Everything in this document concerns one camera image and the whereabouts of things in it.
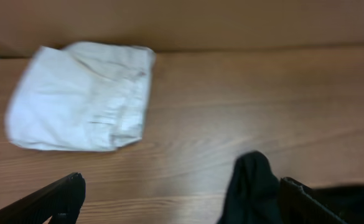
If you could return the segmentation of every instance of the brown background panel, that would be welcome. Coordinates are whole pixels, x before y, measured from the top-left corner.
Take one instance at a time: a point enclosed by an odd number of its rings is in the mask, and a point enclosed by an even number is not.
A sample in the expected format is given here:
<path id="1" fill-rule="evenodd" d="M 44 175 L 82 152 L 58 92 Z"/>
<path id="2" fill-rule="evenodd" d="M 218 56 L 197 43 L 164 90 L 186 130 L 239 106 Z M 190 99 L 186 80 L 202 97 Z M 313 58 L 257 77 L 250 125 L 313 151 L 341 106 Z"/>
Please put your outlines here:
<path id="1" fill-rule="evenodd" d="M 81 172 L 79 223 L 215 223 L 234 160 L 254 149 L 278 177 L 364 183 L 364 47 L 158 54 L 143 140 L 109 153 L 8 143 L 27 63 L 0 60 L 0 208 Z"/>
<path id="2" fill-rule="evenodd" d="M 0 54 L 79 40 L 157 51 L 364 42 L 364 0 L 0 0 Z"/>

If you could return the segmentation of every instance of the black fabric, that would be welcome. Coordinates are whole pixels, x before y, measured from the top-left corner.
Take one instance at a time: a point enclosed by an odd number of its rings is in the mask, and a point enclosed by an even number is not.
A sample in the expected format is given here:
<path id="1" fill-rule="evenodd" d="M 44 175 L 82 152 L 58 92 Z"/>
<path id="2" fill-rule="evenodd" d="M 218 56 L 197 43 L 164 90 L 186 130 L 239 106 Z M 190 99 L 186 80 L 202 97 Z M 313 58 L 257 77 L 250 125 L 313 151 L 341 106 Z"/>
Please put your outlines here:
<path id="1" fill-rule="evenodd" d="M 282 184 L 262 153 L 239 157 L 218 224 L 364 224 L 364 185 L 313 190 L 291 178 Z"/>

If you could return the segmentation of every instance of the folded white cloth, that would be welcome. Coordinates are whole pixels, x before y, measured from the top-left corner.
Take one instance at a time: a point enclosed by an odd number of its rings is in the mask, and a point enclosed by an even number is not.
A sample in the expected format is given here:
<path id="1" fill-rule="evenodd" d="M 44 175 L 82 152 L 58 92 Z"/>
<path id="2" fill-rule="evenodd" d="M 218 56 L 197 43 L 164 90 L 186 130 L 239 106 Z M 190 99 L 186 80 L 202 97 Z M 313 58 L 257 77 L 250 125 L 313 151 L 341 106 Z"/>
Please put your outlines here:
<path id="1" fill-rule="evenodd" d="M 114 151 L 142 138 L 154 52 L 78 42 L 41 47 L 7 109 L 7 137 L 40 150 Z"/>

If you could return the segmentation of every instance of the brown table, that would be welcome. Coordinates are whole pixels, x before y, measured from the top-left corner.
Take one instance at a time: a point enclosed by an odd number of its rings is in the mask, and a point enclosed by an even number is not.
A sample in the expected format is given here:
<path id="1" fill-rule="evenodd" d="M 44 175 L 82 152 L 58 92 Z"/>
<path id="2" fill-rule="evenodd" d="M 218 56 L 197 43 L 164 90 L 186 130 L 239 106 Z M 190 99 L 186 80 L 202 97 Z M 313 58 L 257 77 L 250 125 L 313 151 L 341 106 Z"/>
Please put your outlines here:
<path id="1" fill-rule="evenodd" d="M 235 158 L 265 153 L 311 186 L 364 182 L 364 47 L 158 54 L 144 139 L 112 153 L 9 144 L 28 60 L 0 60 L 0 208 L 71 173 L 79 223 L 214 223 Z"/>

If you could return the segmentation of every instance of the white fabric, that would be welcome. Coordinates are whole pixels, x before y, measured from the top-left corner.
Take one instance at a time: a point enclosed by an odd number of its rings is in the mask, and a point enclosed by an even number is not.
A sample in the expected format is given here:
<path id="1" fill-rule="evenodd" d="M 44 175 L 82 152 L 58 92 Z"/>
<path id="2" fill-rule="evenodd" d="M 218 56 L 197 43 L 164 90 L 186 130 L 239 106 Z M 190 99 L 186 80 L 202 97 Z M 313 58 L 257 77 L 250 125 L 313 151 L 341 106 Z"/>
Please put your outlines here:
<path id="1" fill-rule="evenodd" d="M 79 42 L 41 47 L 7 109 L 13 144 L 40 150 L 114 151 L 142 138 L 154 52 Z"/>

